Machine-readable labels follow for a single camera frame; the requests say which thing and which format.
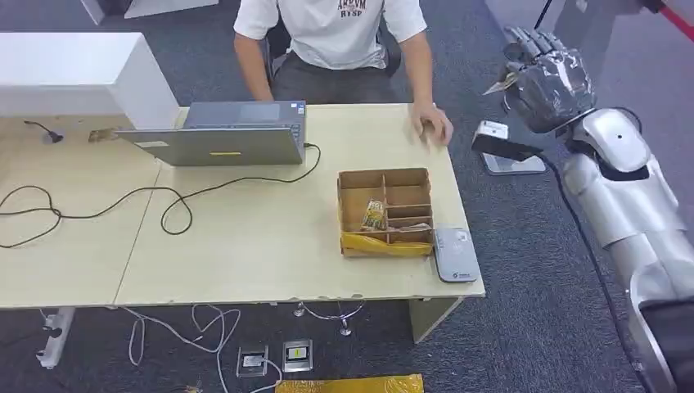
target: laptop lid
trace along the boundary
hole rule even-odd
[[[290,128],[148,129],[117,134],[176,166],[289,165],[303,162]]]

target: floor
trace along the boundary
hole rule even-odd
[[[426,391],[435,393],[642,391],[552,177],[491,178],[470,151],[471,133],[482,119],[503,120],[498,99],[480,95],[503,61],[498,23],[532,25],[541,0],[523,6],[511,0],[421,4],[430,25],[436,101],[457,129],[449,151],[488,297],[464,302],[418,346],[410,339],[407,305],[399,301],[369,303],[349,338],[341,337],[335,324],[294,317],[291,305],[244,306],[223,353],[230,391],[249,391],[274,379],[232,377],[239,342],[268,342],[276,359],[283,340],[303,337],[316,343],[316,370],[293,378],[422,373]],[[0,0],[0,29],[142,31],[180,104],[241,100],[250,96],[232,54],[237,7],[237,0],[222,0],[215,7],[138,20],[110,18],[96,28],[74,0]],[[648,33],[634,33],[640,30]],[[647,56],[653,48],[660,49],[657,61]],[[680,70],[692,58],[694,44],[659,16],[624,18],[615,27],[599,92],[601,104],[624,104],[641,115],[646,138],[689,223],[694,223],[694,186],[685,160],[694,141],[686,124],[694,89]],[[659,72],[664,65],[668,72]],[[402,73],[394,84],[405,89]],[[601,265],[623,323],[624,299],[604,255]],[[330,312],[335,305],[318,307]],[[192,335],[187,307],[141,311]],[[30,332],[39,322],[36,310],[4,311],[0,341]],[[33,352],[43,343],[30,338],[0,353],[0,386],[23,392],[139,393],[170,391],[200,378],[205,391],[221,391],[214,356],[192,350],[158,327],[148,331],[142,365],[132,366],[127,352],[132,323],[122,310],[80,310],[58,368],[48,372],[38,366]]]

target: black pole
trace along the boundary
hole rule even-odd
[[[535,22],[535,27],[534,29],[537,29],[540,27],[540,24],[542,23],[544,19],[544,15],[547,14],[547,10],[549,9],[549,6],[552,4],[552,0],[547,0],[547,2],[544,3],[544,8],[543,11],[540,13],[540,17],[538,18],[538,21]]]

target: yellow plastic bag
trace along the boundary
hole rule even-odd
[[[393,243],[388,244],[369,236],[342,233],[342,246],[353,250],[388,254],[395,256],[424,256],[431,253],[432,245],[428,243]]]
[[[275,393],[424,393],[421,374],[339,379],[335,381],[284,381]]]

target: man's hand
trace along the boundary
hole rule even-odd
[[[412,104],[412,125],[420,138],[424,138],[427,125],[430,125],[434,140],[442,145],[448,145],[453,136],[453,124],[446,113],[433,103],[415,102]]]

